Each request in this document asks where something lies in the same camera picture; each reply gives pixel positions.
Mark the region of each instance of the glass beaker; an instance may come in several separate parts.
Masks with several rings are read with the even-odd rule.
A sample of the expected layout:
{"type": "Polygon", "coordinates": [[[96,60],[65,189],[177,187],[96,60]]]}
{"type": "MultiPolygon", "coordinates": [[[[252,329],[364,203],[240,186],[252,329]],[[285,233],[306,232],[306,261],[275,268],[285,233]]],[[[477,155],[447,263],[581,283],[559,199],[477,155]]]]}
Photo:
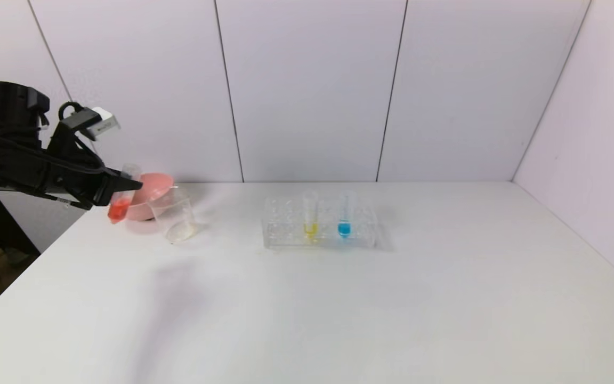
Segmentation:
{"type": "Polygon", "coordinates": [[[166,194],[148,201],[158,228],[170,243],[180,243],[196,234],[196,223],[186,190],[170,187],[166,194]]]}

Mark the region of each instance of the white table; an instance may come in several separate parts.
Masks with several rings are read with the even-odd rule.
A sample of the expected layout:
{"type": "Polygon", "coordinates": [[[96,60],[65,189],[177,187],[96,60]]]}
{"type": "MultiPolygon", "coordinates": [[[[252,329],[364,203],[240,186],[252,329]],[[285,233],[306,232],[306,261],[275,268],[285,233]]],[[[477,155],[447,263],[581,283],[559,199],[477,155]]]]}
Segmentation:
{"type": "Polygon", "coordinates": [[[0,297],[0,383],[614,383],[614,269],[516,185],[187,185],[203,230],[85,214],[0,297]],[[266,250],[354,189],[376,250],[266,250]]]}

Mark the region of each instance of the pink bowl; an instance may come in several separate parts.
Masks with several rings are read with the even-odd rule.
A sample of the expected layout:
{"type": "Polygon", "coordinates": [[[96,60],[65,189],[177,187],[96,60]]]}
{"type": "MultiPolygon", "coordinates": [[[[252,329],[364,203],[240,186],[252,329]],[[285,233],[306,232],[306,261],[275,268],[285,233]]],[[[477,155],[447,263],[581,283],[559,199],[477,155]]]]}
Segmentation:
{"type": "Polygon", "coordinates": [[[143,221],[153,219],[153,211],[146,204],[149,199],[157,199],[167,193],[169,187],[175,184],[174,179],[167,173],[144,173],[139,180],[143,187],[137,190],[132,199],[130,209],[127,211],[127,220],[143,221]]]}

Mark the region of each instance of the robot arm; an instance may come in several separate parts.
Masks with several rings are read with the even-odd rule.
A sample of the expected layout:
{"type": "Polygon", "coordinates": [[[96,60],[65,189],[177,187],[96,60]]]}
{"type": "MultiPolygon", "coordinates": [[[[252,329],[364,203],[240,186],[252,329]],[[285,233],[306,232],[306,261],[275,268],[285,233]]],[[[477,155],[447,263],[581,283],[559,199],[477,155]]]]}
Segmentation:
{"type": "Polygon", "coordinates": [[[71,194],[71,205],[90,209],[107,206],[115,192],[136,190],[141,183],[107,168],[76,135],[92,141],[96,135],[117,125],[111,114],[66,102],[48,148],[39,140],[39,123],[49,98],[32,87],[0,82],[0,190],[17,190],[44,199],[61,200],[49,194],[71,194]],[[75,112],[63,116],[67,107],[75,112]]]}

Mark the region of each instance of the clear liquid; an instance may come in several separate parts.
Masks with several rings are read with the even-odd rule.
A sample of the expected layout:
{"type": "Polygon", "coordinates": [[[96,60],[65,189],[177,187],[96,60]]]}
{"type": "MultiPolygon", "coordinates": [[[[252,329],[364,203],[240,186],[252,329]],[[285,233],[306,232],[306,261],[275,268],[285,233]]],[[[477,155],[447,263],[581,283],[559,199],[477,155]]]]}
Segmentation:
{"type": "Polygon", "coordinates": [[[196,226],[188,221],[180,221],[174,224],[165,233],[165,238],[170,243],[179,243],[196,234],[196,226]]]}
{"type": "Polygon", "coordinates": [[[338,233],[341,234],[341,238],[348,238],[352,231],[352,226],[349,221],[341,221],[338,223],[338,233]]]}

